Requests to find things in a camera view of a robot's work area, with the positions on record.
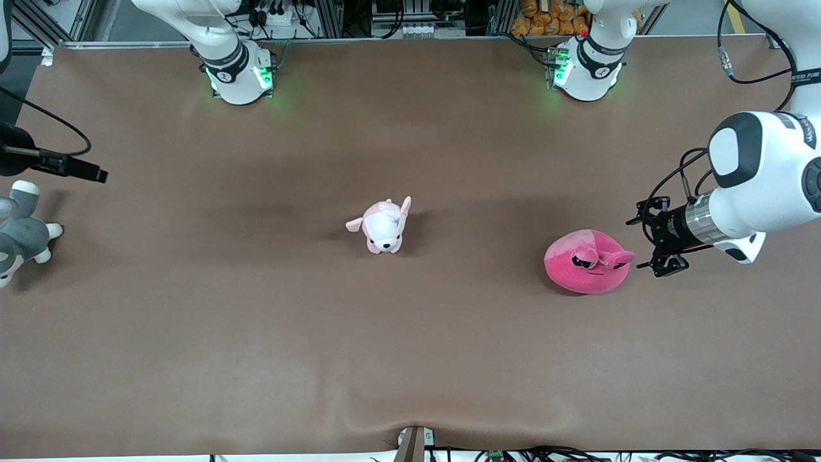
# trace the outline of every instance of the stuffed animal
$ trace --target stuffed animal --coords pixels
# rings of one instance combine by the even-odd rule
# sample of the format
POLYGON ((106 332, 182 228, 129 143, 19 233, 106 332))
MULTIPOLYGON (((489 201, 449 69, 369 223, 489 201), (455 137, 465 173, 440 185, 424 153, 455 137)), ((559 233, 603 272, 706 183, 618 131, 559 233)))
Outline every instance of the stuffed animal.
POLYGON ((0 197, 0 288, 11 282, 14 273, 29 260, 45 263, 51 259, 48 241, 62 235, 62 226, 32 218, 40 190, 32 182, 16 181, 9 197, 0 197))
POLYGON ((402 231, 408 212, 411 210, 411 197, 405 198, 402 207, 390 199, 373 204, 360 218, 345 224, 348 231, 356 233, 362 228, 368 239, 368 250, 374 254, 382 252, 396 253, 402 247, 402 231))
POLYGON ((605 293, 627 277, 635 255, 595 229, 582 229, 558 239, 544 254, 548 276, 578 293, 605 293))

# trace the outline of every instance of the pink stuffed dog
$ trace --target pink stuffed dog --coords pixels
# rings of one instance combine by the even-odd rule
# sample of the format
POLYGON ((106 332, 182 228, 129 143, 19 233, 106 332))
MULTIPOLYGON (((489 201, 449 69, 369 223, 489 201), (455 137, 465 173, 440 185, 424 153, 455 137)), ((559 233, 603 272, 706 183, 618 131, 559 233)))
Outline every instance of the pink stuffed dog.
POLYGON ((373 204, 360 218, 345 224, 348 231, 356 233, 362 228, 368 239, 368 250, 374 254, 382 252, 396 253, 402 247, 402 231, 408 212, 411 210, 411 197, 405 198, 402 207, 390 199, 373 204))
POLYGON ((621 284, 630 271, 633 252, 601 231, 582 229, 560 238, 544 254, 548 276, 578 293, 605 293, 621 284))

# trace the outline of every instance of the black clamp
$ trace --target black clamp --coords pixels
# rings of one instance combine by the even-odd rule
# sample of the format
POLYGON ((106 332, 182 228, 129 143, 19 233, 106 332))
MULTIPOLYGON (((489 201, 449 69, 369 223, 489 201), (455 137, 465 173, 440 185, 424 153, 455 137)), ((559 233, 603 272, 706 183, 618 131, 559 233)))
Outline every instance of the black clamp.
POLYGON ((667 196, 660 196, 654 197, 649 201, 641 201, 635 205, 635 208, 638 210, 635 214, 635 218, 631 219, 630 221, 626 222, 626 224, 642 224, 649 225, 650 229, 652 230, 652 234, 654 237, 655 248, 653 249, 653 256, 651 257, 650 261, 646 261, 645 263, 640 263, 636 266, 636 268, 647 268, 649 267, 653 270, 653 274, 657 277, 664 277, 674 275, 679 273, 687 268, 690 268, 690 264, 687 263, 687 260, 681 256, 680 253, 671 252, 662 247, 662 243, 659 242, 660 239, 656 235, 656 230, 661 229, 662 226, 665 226, 664 218, 660 215, 663 215, 664 212, 667 212, 670 208, 670 197, 667 196), (655 215, 649 212, 649 210, 660 210, 662 213, 659 215, 655 215))

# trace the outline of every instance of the gray husky plush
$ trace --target gray husky plush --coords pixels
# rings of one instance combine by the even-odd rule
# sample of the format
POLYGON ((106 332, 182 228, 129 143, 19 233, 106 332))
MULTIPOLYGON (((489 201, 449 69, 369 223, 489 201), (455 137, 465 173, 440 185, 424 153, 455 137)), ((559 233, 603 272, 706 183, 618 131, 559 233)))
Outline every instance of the gray husky plush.
POLYGON ((51 259, 48 241, 62 235, 62 226, 32 218, 40 190, 32 182, 16 181, 9 197, 0 197, 0 288, 28 260, 45 263, 51 259))

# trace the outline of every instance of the brown fabric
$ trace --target brown fabric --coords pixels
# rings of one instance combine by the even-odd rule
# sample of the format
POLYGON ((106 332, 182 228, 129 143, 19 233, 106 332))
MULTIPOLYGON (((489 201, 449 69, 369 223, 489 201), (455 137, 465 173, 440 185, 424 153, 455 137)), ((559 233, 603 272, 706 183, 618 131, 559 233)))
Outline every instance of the brown fabric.
MULTIPOLYGON (((744 77, 784 65, 726 41, 744 77)), ((272 99, 232 107, 185 49, 59 50, 30 98, 111 175, 23 176, 66 234, 0 294, 0 457, 384 450, 410 424, 475 448, 821 446, 819 224, 751 266, 701 252, 601 297, 546 281, 577 229, 647 258, 635 203, 787 87, 733 85, 711 38, 628 58, 582 104, 507 41, 294 46, 272 99), (345 222, 405 195, 401 253, 371 256, 345 222)))

